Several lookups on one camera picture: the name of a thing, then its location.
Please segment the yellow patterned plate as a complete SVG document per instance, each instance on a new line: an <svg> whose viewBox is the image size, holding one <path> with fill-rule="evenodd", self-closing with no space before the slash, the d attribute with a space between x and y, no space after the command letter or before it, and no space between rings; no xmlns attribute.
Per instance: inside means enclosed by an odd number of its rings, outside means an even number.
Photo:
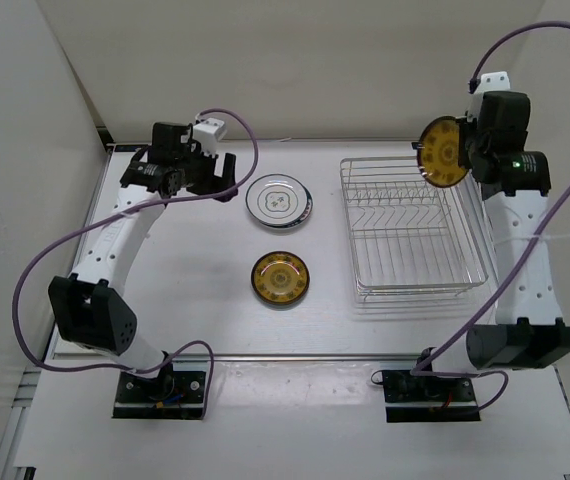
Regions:
<svg viewBox="0 0 570 480"><path fill-rule="evenodd" d="M459 164L460 132L457 119L441 116L431 121L418 140L416 161L422 178L446 189L460 183L468 169Z"/></svg>
<svg viewBox="0 0 570 480"><path fill-rule="evenodd" d="M291 307L307 294L311 276L306 263L287 251L272 251L261 256L251 270L254 294L275 308Z"/></svg>

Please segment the white plate teal line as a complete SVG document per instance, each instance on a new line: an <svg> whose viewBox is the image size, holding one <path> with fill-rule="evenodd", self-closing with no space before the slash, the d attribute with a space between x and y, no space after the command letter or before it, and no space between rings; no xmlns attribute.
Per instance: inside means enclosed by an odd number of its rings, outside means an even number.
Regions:
<svg viewBox="0 0 570 480"><path fill-rule="evenodd" d="M251 217L274 229L293 228L311 214L313 198L296 178L285 174L269 174L256 179L245 196Z"/></svg>

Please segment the dark blue rim plate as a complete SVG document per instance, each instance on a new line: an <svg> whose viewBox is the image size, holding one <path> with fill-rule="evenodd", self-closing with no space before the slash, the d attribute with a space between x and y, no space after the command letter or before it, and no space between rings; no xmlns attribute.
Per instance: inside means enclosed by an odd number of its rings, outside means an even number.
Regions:
<svg viewBox="0 0 570 480"><path fill-rule="evenodd" d="M264 225L302 223L310 215L312 207L309 190L291 178L268 179L257 197L258 218Z"/></svg>

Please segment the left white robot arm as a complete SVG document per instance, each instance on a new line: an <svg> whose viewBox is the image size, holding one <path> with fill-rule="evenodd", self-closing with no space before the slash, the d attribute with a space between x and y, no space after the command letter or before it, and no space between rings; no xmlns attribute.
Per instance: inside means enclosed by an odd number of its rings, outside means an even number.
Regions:
<svg viewBox="0 0 570 480"><path fill-rule="evenodd" d="M112 209L117 220L103 226L83 259L66 277L55 277L48 294L60 336L96 351L140 378L153 400L171 395L175 377L162 363L165 353L140 333L123 298L132 264L165 200L181 189L196 195L224 191L235 183L236 158L227 154L215 173L216 147L226 133L215 118L181 125L158 122L152 143L137 151L120 179Z"/></svg>

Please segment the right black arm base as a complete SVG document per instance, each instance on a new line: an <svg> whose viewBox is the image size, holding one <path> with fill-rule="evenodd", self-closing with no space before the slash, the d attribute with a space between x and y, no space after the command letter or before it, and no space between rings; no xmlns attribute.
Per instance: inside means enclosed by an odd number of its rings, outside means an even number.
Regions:
<svg viewBox="0 0 570 480"><path fill-rule="evenodd" d="M387 423L477 422L480 412L468 378L415 377L408 370L376 370Z"/></svg>

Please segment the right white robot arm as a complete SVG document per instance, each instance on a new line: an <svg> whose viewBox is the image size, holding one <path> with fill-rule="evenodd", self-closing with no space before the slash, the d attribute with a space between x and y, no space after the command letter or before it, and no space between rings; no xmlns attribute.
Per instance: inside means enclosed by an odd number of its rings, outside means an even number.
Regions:
<svg viewBox="0 0 570 480"><path fill-rule="evenodd" d="M500 369L544 369L570 353L542 235L551 178L547 157L525 148L529 97L476 93L459 124L459 162L481 187L493 240L498 287L469 325L412 370L414 387L435 400L450 377Z"/></svg>

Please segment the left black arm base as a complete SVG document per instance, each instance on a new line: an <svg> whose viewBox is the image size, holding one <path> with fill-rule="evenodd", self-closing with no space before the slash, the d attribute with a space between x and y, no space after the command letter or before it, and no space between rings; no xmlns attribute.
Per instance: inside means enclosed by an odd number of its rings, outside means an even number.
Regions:
<svg viewBox="0 0 570 480"><path fill-rule="evenodd" d="M163 367L156 378L121 373L112 418L124 420L203 420L208 373Z"/></svg>

